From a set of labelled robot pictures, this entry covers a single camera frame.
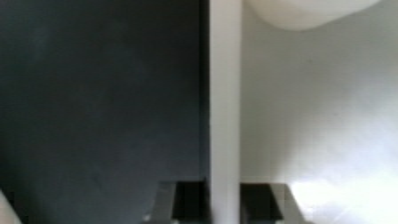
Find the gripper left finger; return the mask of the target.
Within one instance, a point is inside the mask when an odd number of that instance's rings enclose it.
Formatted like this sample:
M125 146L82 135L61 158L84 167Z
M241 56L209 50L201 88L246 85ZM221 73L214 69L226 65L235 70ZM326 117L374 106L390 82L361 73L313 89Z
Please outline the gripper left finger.
M162 182L141 224L210 224L209 188L203 181Z

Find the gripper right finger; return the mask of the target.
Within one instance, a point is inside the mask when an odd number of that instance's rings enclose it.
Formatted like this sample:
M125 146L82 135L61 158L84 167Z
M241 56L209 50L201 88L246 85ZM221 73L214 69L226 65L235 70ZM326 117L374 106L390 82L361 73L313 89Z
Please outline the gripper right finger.
M244 183L241 185L241 224L306 224L287 184Z

